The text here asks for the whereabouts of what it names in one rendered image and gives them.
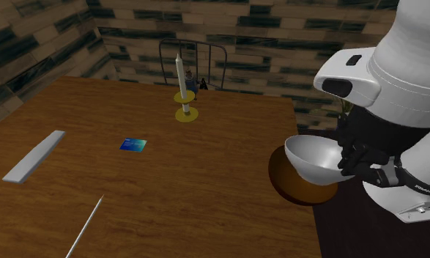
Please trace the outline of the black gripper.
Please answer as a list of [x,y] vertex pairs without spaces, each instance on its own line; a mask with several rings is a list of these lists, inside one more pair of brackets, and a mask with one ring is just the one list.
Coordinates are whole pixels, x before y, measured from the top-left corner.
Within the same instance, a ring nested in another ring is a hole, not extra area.
[[[383,166],[390,162],[390,156],[401,154],[418,143],[430,128],[397,125],[377,117],[364,107],[353,106],[348,115],[339,117],[337,132],[338,140],[359,142],[343,148],[342,159],[338,163],[341,174],[355,175],[364,182],[389,188],[398,185],[398,178],[394,167],[386,170]],[[370,154],[370,147],[387,155]]]

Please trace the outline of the white bowl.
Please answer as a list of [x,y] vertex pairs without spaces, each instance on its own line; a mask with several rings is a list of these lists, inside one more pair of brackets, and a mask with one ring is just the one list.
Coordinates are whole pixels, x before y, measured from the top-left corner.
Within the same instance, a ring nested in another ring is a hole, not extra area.
[[314,185],[330,185],[353,178],[338,168],[342,148],[329,138],[312,135],[289,137],[284,144],[289,162],[297,173]]

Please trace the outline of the dark robot stand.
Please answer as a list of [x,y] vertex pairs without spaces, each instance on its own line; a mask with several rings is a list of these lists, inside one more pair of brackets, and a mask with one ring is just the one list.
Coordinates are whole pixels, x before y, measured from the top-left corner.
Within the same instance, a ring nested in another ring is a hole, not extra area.
[[313,207],[322,258],[430,258],[430,221],[406,224],[378,206],[359,179]]

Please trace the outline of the brown round plate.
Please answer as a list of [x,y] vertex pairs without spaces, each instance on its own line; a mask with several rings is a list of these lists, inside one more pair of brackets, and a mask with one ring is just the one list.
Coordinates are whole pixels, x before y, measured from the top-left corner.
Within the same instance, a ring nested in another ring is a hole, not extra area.
[[284,145],[273,151],[268,162],[268,173],[277,193],[289,202],[314,206],[331,200],[338,191],[338,184],[314,185],[305,181],[289,162]]

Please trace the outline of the dark metal chair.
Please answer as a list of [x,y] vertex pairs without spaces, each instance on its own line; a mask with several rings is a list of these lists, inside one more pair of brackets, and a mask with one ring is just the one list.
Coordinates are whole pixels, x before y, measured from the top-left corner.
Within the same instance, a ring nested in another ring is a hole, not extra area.
[[[163,62],[163,55],[162,55],[162,46],[165,44],[175,44],[178,45],[178,54],[180,56],[182,56],[182,47],[183,46],[187,46],[188,44],[192,44],[193,45],[193,50],[194,50],[194,61],[195,61],[195,67],[196,67],[196,83],[200,84],[201,83],[201,78],[199,78],[199,46],[205,45],[208,47],[208,67],[207,67],[207,76],[206,76],[206,85],[207,86],[212,86],[215,89],[219,89],[222,90],[223,86],[224,86],[224,81],[225,81],[225,75],[226,75],[226,64],[227,64],[227,59],[228,59],[228,54],[226,49],[222,46],[222,45],[217,45],[214,43],[207,43],[207,42],[203,42],[203,41],[199,41],[199,40],[188,40],[188,39],[179,39],[179,38],[163,38],[162,40],[160,40],[159,45],[158,45],[158,53],[159,53],[159,60],[160,60],[160,67],[162,70],[162,74],[163,74],[163,80],[164,80],[164,84],[169,86],[168,83],[168,78],[178,78],[178,76],[167,76],[166,75],[166,71],[164,69],[164,62]],[[221,76],[221,80],[220,80],[220,85],[215,85],[211,82],[211,76],[212,76],[212,49],[213,48],[219,48],[222,50],[223,55],[224,55],[224,60],[223,60],[223,66],[222,66],[222,76]]]

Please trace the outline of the white candle in yellow holder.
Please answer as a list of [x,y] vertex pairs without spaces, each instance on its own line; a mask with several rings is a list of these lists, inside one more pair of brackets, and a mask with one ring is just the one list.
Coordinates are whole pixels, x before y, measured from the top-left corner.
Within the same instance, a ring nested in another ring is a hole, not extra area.
[[175,64],[179,82],[179,92],[174,95],[174,101],[182,106],[176,111],[175,118],[179,122],[192,122],[198,117],[199,112],[196,108],[190,107],[190,102],[195,99],[195,94],[192,91],[187,90],[185,83],[185,70],[180,54],[177,54]]

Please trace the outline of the blue card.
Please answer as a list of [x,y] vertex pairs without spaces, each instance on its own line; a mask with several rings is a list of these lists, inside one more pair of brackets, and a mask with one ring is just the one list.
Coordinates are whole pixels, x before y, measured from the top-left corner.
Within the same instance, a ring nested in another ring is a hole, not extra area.
[[132,152],[142,152],[146,144],[147,140],[126,138],[120,146],[120,149]]

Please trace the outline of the thin grey rod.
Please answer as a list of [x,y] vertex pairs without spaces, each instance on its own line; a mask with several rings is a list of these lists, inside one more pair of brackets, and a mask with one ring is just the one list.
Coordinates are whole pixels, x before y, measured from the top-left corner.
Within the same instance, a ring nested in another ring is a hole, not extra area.
[[97,212],[99,206],[101,205],[103,198],[105,195],[102,195],[99,200],[97,201],[97,204],[95,205],[94,209],[92,210],[92,212],[90,213],[89,217],[87,218],[86,222],[84,223],[81,231],[78,233],[75,241],[73,242],[73,244],[70,247],[70,250],[67,252],[66,256],[64,258],[70,258],[71,255],[73,254],[73,251],[75,249],[75,247],[78,245],[81,237],[83,236],[84,232],[86,231],[86,228],[88,227],[90,221],[92,220],[92,218],[94,217],[95,213]]

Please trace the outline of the grey flat bar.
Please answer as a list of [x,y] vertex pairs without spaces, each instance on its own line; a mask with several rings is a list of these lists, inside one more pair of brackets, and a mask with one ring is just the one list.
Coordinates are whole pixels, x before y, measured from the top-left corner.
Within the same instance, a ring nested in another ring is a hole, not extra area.
[[24,183],[37,167],[51,154],[66,133],[55,130],[36,145],[3,178],[9,183]]

